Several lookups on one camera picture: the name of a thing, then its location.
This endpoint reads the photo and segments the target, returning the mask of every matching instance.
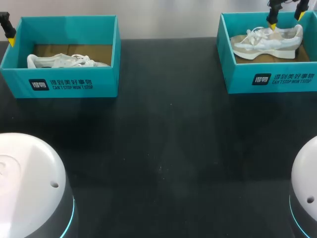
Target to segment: cardboard box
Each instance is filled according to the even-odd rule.
[[[0,65],[15,98],[117,96],[121,41],[116,16],[22,17],[16,30],[16,43],[8,46]],[[88,55],[110,67],[27,69],[29,54],[59,53]]]
[[[295,59],[261,55],[246,60],[234,55],[230,38],[246,35],[248,29],[266,27],[268,12],[223,13],[220,17],[217,49],[228,93],[317,91],[317,17],[306,12],[299,22],[304,29],[303,45]],[[280,12],[279,28],[299,24],[294,12]]]

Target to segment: dark table surface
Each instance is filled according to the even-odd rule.
[[[58,152],[80,238],[291,237],[316,106],[317,93],[228,95],[215,38],[123,40],[116,99],[16,100],[0,77],[0,132]]]

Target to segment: white wall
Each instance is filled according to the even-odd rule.
[[[221,12],[268,11],[268,0],[0,0],[21,16],[116,14],[123,39],[216,36]],[[317,0],[311,0],[311,7]],[[295,10],[296,3],[284,10]],[[0,41],[5,40],[0,33]]]

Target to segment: sneaker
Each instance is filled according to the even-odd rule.
[[[58,54],[53,57],[27,57],[28,68],[67,68],[67,67],[107,67],[109,65],[94,62],[88,56]]]
[[[247,30],[247,35],[230,39],[234,54],[247,60],[253,60],[262,54],[283,59],[294,59],[295,50],[303,39],[303,27],[296,25],[290,29],[257,27]]]

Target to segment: small hole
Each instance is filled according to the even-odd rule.
[[[54,188],[58,188],[58,183],[54,182],[54,181],[51,181],[51,186],[54,187]]]
[[[314,197],[309,197],[309,198],[307,198],[307,202],[308,202],[308,203],[312,203],[314,200],[315,200]]]

